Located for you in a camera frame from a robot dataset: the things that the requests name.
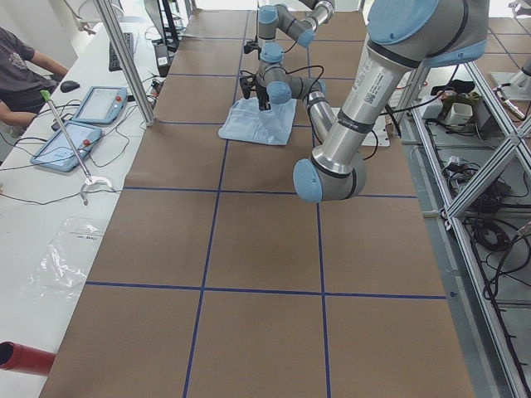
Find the label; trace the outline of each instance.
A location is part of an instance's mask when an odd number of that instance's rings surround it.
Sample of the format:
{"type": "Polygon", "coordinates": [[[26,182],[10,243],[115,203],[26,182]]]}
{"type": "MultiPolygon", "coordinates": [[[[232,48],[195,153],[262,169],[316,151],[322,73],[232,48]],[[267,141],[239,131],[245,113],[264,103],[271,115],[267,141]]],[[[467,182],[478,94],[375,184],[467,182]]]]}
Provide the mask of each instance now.
{"type": "Polygon", "coordinates": [[[382,72],[378,73],[367,94],[365,94],[363,101],[376,108],[380,105],[380,100],[391,83],[392,75],[384,75],[382,72]]]}
{"type": "Polygon", "coordinates": [[[354,91],[358,89],[358,87],[365,81],[365,78],[368,75],[368,72],[371,69],[371,64],[373,61],[369,58],[363,65],[363,68],[359,71],[358,76],[356,77],[356,80],[354,81],[354,91]]]}

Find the white table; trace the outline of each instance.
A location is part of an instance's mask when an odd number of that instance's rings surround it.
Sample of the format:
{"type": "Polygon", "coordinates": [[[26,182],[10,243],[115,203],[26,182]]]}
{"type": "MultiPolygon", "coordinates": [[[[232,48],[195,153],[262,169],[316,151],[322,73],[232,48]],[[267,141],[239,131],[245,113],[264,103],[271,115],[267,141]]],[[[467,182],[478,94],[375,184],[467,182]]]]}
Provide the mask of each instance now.
{"type": "MultiPolygon", "coordinates": [[[[134,60],[141,80],[148,79],[152,73],[157,74],[153,46],[144,35],[148,28],[149,24],[145,23],[122,24],[123,32],[135,34],[134,60]]],[[[127,86],[122,71],[108,72],[108,45],[109,38],[102,27],[66,77],[66,80],[79,82],[81,87],[66,94],[57,90],[52,96],[56,105],[73,99],[82,100],[93,85],[127,86]]],[[[144,86],[148,88],[150,83],[147,80],[144,86]]],[[[134,103],[126,106],[118,121],[134,103]]],[[[24,137],[50,138],[52,119],[51,113],[37,118],[24,137]]],[[[104,132],[113,126],[104,128],[104,132]]],[[[135,109],[119,129],[130,139],[124,154],[104,168],[96,168],[87,158],[90,172],[108,177],[114,188],[120,190],[144,128],[142,116],[135,109]]],[[[118,154],[125,143],[125,138],[112,133],[95,145],[92,156],[96,162],[105,163],[118,154]]],[[[30,143],[27,140],[19,145],[34,153],[42,143],[30,143]]],[[[28,165],[29,158],[29,154],[14,148],[0,170],[28,165]]],[[[76,193],[84,180],[85,175],[79,167],[68,174],[37,167],[0,171],[4,194],[34,201],[50,201],[76,193]]],[[[38,206],[0,197],[0,341],[19,342],[57,352],[76,303],[21,298],[21,288],[36,270],[48,244],[67,217],[109,220],[118,198],[118,193],[103,192],[90,194],[88,206],[83,205],[80,197],[38,206]]],[[[38,397],[45,380],[42,376],[0,371],[1,395],[13,398],[38,397]]]]}

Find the person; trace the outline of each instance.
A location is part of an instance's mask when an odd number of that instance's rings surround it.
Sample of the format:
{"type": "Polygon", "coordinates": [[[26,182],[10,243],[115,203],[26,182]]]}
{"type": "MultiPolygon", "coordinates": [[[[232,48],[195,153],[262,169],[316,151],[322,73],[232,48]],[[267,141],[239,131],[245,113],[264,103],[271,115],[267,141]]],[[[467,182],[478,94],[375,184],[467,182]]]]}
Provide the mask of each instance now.
{"type": "Polygon", "coordinates": [[[57,87],[57,81],[33,72],[26,61],[60,78],[68,72],[0,27],[0,121],[11,126],[27,127],[44,105],[40,91],[52,92],[57,87]]]}

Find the towel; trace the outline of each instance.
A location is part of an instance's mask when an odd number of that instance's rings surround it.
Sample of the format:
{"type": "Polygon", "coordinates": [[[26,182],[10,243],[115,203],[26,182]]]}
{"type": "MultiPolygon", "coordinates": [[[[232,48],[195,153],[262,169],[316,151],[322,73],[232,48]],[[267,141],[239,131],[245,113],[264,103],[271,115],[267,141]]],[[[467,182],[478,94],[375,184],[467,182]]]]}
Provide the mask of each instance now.
{"type": "Polygon", "coordinates": [[[271,109],[260,111],[258,99],[239,99],[229,111],[227,121],[218,135],[225,139],[263,143],[265,145],[286,145],[290,138],[295,117],[296,99],[285,104],[271,104],[271,109]]]}

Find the blue joint cap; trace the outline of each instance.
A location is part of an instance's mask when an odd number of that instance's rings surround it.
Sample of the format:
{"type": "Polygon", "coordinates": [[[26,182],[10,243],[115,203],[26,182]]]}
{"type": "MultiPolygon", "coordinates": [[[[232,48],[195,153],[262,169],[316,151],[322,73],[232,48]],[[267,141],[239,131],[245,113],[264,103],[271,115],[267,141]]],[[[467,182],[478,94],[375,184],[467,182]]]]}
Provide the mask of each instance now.
{"type": "Polygon", "coordinates": [[[290,85],[283,81],[272,81],[265,88],[269,95],[269,101],[272,104],[285,104],[291,100],[291,88],[290,85]]]}
{"type": "Polygon", "coordinates": [[[460,48],[446,54],[440,54],[432,58],[426,58],[424,60],[424,66],[428,68],[439,68],[442,66],[451,66],[464,64],[465,62],[475,61],[480,58],[487,47],[487,41],[483,40],[479,43],[472,44],[465,48],[460,48]]]}
{"type": "Polygon", "coordinates": [[[284,60],[284,49],[280,44],[274,42],[266,43],[262,47],[260,59],[270,64],[282,62],[284,60]]]}
{"type": "Polygon", "coordinates": [[[319,203],[323,200],[323,186],[319,174],[309,159],[299,160],[295,164],[293,185],[303,201],[319,203]]]}
{"type": "Polygon", "coordinates": [[[368,14],[367,32],[375,43],[389,46],[406,40],[430,20],[440,0],[381,0],[368,14]]]}
{"type": "Polygon", "coordinates": [[[297,40],[297,43],[299,46],[302,46],[304,48],[308,48],[311,42],[315,39],[315,32],[311,29],[306,29],[302,34],[299,36],[299,40],[297,40]]]}
{"type": "Polygon", "coordinates": [[[258,12],[258,22],[264,25],[269,25],[279,18],[275,6],[262,6],[258,12]]]}

